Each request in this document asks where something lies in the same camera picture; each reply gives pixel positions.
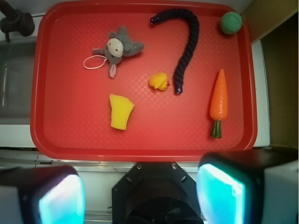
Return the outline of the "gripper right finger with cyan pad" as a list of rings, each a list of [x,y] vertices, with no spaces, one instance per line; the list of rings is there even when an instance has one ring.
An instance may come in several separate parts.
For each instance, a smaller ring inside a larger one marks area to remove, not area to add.
[[[205,154],[196,177],[204,218],[209,224],[298,223],[298,159],[295,149]]]

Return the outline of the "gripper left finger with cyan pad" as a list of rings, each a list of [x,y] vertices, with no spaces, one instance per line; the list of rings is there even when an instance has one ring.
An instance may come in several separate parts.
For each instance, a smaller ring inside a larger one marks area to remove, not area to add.
[[[85,187],[71,166],[0,171],[2,224],[82,224]]]

